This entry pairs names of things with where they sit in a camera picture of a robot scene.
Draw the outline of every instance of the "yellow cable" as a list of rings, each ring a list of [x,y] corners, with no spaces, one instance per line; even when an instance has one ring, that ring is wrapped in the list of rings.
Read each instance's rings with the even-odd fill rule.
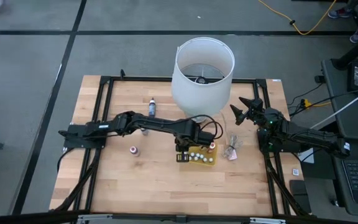
[[[328,102],[328,103],[321,103],[320,105],[313,105],[313,106],[327,106],[327,105],[330,105],[331,102]]]
[[[266,3],[262,2],[261,0],[258,0],[260,3],[262,3],[263,5],[265,5],[268,9],[270,9],[271,11],[277,13],[280,16],[286,17],[289,21],[293,21],[291,18],[289,18],[288,16],[282,14],[281,12],[277,12],[276,10],[272,9],[270,6],[268,6]],[[328,10],[326,11],[326,13],[322,16],[322,18],[317,22],[317,24],[308,32],[302,33],[299,31],[299,29],[297,28],[297,26],[295,25],[295,23],[292,24],[292,26],[296,29],[296,31],[298,31],[298,33],[300,35],[308,35],[310,34],[310,32],[312,32],[319,24],[320,22],[327,16],[328,12],[331,10],[331,8],[334,6],[335,2],[337,0],[334,0],[333,3],[330,5],[330,7],[328,8]]]

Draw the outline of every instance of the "wooden table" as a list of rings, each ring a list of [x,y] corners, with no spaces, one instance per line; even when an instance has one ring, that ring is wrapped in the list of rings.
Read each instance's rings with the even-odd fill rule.
[[[91,120],[99,80],[100,76],[84,76],[72,119],[75,124],[85,124]],[[271,107],[278,109],[289,119],[281,81],[267,80],[267,86]],[[233,104],[246,110],[238,100],[239,96],[254,98],[252,85],[232,84],[229,103],[221,114],[214,116],[223,125],[225,134],[216,141],[219,156],[213,167],[175,162],[175,144],[171,134],[150,131],[148,136],[143,136],[138,130],[124,138],[109,138],[101,154],[91,211],[271,216],[264,159],[256,137],[257,126],[248,121],[236,126],[229,107],[229,104]],[[148,114],[151,97],[156,101],[156,117],[185,117],[184,112],[173,101],[170,82],[116,81],[108,119],[128,110]],[[214,132],[212,127],[206,130]],[[237,150],[238,159],[234,161],[221,157],[229,140],[227,133],[236,133],[243,142],[242,147]],[[139,157],[130,154],[131,146],[140,149]],[[50,208],[59,206],[73,190],[80,175],[83,154],[84,149],[75,149],[62,160]],[[290,180],[303,179],[301,167],[290,153],[280,155],[289,189]],[[292,175],[292,169],[298,169],[300,175]],[[87,187],[83,191],[80,208],[84,207],[86,193]],[[277,186],[276,197],[279,211],[283,213]]]

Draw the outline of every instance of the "white wire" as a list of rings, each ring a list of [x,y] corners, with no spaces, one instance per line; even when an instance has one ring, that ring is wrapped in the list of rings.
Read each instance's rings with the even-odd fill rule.
[[[324,123],[325,121],[327,121],[329,118],[332,118],[333,116],[339,114],[340,112],[342,112],[342,111],[343,111],[344,109],[346,109],[348,106],[352,105],[352,104],[353,104],[354,102],[356,102],[357,100],[358,100],[358,97],[357,97],[356,99],[352,100],[352,101],[351,101],[350,103],[348,103],[346,106],[342,107],[339,111],[333,113],[333,114],[332,114],[331,116],[329,116],[328,118],[326,118],[326,119],[324,119],[324,120],[318,122],[317,124],[313,125],[310,129],[317,127],[318,125],[320,125],[320,124]]]

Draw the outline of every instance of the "black desk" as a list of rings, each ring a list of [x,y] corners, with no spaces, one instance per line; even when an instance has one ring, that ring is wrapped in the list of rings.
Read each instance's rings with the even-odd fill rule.
[[[321,66],[323,68],[323,74],[327,82],[330,96],[345,93],[347,88],[347,70],[337,70],[334,68],[331,60],[322,61]],[[350,94],[331,100],[334,111],[342,108],[356,97],[356,95]],[[339,133],[345,136],[348,143],[351,145],[351,156],[347,159],[358,160],[358,102],[348,107],[342,113],[339,113],[336,116],[335,124],[337,124]],[[316,154],[316,157],[319,156],[323,157],[324,154]],[[358,204],[352,199],[342,160],[333,158],[332,161],[336,176],[334,186],[338,202],[340,206],[345,207],[347,212],[351,215],[358,215]],[[322,164],[318,162],[318,158],[316,158],[316,166],[322,166]]]

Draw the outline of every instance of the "lamp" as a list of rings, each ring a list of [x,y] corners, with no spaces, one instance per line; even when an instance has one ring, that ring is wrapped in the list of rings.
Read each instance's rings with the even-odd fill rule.
[[[213,67],[223,78],[209,83],[208,77],[213,73],[210,71],[190,80],[182,72],[194,65]],[[187,116],[212,116],[220,112],[230,97],[233,68],[234,55],[223,42],[209,37],[189,40],[177,50],[172,75],[173,100]]]

